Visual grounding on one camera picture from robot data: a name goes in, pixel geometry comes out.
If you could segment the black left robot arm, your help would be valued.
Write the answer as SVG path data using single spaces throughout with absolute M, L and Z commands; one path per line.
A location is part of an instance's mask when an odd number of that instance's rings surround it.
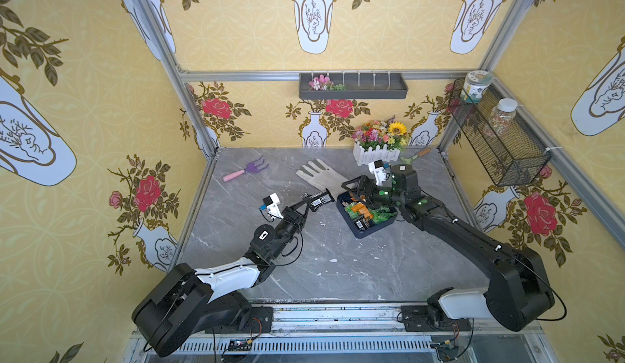
M 278 197 L 270 195 L 260 207 L 266 222 L 257 227 L 249 249 L 239 260 L 207 269 L 193 269 L 187 263 L 175 265 L 132 313 L 147 346 L 165 357 L 202 330 L 244 329 L 252 306 L 242 290 L 267 280 L 285 247 L 293 240 L 303 240 L 309 213 L 334 200 L 330 191 L 324 190 L 279 208 Z

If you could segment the dark blue storage box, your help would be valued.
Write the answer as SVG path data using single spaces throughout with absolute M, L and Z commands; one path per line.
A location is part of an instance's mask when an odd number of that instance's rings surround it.
M 357 227 L 354 225 L 353 221 L 358 219 L 361 215 L 359 215 L 358 213 L 353 213 L 353 211 L 351 210 L 351 206 L 355 203 L 356 201 L 353 200 L 353 198 L 351 197 L 351 195 L 348 192 L 344 192 L 342 194 L 340 194 L 337 198 L 337 209 L 340 212 L 340 215 L 343 217 L 343 220 L 347 223 L 348 225 L 348 229 L 350 229 L 350 231 L 353 233 L 353 235 L 357 238 L 357 239 L 364 239 L 367 236 L 370 236 L 378 231 L 381 231 L 382 229 L 392 225 L 394 223 L 394 221 L 396 220 L 396 217 L 398 215 L 396 215 L 395 218 L 393 218 L 390 221 L 387 221 L 385 223 L 379 224 L 379 225 L 374 225 L 372 220 L 369 220 L 369 224 L 370 224 L 370 228 L 367 231 L 359 231 L 357 229 Z

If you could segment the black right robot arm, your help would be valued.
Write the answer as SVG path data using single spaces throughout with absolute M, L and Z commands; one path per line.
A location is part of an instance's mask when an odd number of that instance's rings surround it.
M 397 208 L 406 222 L 450 245 L 488 278 L 486 288 L 452 288 L 434 294 L 430 303 L 434 311 L 453 320 L 493 319 L 507 330 L 521 331 L 561 300 L 537 252 L 514 249 L 462 221 L 421 189 L 412 166 L 392 166 L 390 181 L 384 187 L 381 181 L 362 175 L 342 187 L 368 207 Z

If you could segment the black cookie packet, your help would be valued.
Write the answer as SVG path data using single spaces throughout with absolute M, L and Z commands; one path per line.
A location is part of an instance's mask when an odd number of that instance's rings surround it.
M 360 216 L 353 223 L 359 231 L 367 231 L 370 228 L 369 220 L 365 216 Z
M 317 210 L 319 210 L 323 206 L 334 203 L 334 202 L 335 202 L 335 198 L 330 193 L 330 191 L 326 188 L 324 191 L 321 191 L 309 197 L 309 209 L 312 212 L 317 212 Z

